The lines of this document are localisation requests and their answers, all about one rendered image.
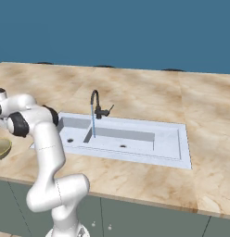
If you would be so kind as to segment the black sink tap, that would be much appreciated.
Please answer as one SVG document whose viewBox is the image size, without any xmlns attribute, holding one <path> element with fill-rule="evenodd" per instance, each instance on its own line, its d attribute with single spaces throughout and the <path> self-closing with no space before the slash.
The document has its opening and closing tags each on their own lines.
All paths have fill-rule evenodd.
<svg viewBox="0 0 230 237">
<path fill-rule="evenodd" d="M 95 109 L 96 118 L 102 119 L 103 116 L 107 117 L 110 114 L 110 110 L 112 109 L 112 107 L 110 109 L 105 109 L 105 110 L 101 108 L 99 104 L 99 93 L 97 90 L 92 91 L 91 100 L 90 100 L 91 105 L 94 104 L 95 99 L 96 99 L 96 109 Z"/>
</svg>

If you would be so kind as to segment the white rectangular sink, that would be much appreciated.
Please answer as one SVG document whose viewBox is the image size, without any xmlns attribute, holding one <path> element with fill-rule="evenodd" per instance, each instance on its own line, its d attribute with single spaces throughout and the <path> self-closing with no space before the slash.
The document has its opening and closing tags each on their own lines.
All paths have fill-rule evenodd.
<svg viewBox="0 0 230 237">
<path fill-rule="evenodd" d="M 142 164 L 191 169 L 184 124 L 130 118 L 95 118 L 59 113 L 57 130 L 64 151 Z"/>
</svg>

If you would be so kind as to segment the olive green bowl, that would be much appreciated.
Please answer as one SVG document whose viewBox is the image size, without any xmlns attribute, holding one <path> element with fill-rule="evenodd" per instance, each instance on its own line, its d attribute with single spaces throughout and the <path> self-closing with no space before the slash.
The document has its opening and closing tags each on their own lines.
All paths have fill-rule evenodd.
<svg viewBox="0 0 230 237">
<path fill-rule="evenodd" d="M 5 158 L 11 150 L 12 142 L 6 138 L 0 138 L 0 160 Z"/>
</svg>

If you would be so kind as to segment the blue water stream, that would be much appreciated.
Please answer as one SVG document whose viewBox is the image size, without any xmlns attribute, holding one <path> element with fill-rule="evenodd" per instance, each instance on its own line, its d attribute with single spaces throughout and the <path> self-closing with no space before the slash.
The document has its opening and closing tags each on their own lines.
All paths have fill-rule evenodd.
<svg viewBox="0 0 230 237">
<path fill-rule="evenodd" d="M 96 128 L 95 128 L 95 113 L 94 107 L 91 105 L 91 116 L 92 116 L 92 129 L 93 129 L 93 136 L 96 137 Z"/>
</svg>

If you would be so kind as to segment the grey-green cupboard door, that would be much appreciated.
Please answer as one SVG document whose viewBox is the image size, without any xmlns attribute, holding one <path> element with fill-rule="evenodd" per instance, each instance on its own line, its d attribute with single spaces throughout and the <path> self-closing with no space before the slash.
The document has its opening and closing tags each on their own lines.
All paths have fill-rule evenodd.
<svg viewBox="0 0 230 237">
<path fill-rule="evenodd" d="M 211 217 L 202 237 L 230 237 L 230 219 Z"/>
<path fill-rule="evenodd" d="M 0 181 L 0 231 L 20 237 L 31 237 L 6 181 Z"/>
<path fill-rule="evenodd" d="M 106 198 L 100 204 L 104 237 L 202 237 L 210 220 L 199 214 Z"/>
<path fill-rule="evenodd" d="M 30 185 L 15 182 L 10 182 L 8 185 L 19 206 L 20 213 L 31 237 L 45 237 L 53 227 L 51 211 L 41 213 L 31 212 L 26 204 L 26 195 L 31 188 Z M 100 199 L 98 197 L 87 195 L 78 206 L 77 215 L 81 223 L 88 229 L 91 237 L 103 237 Z"/>
</svg>

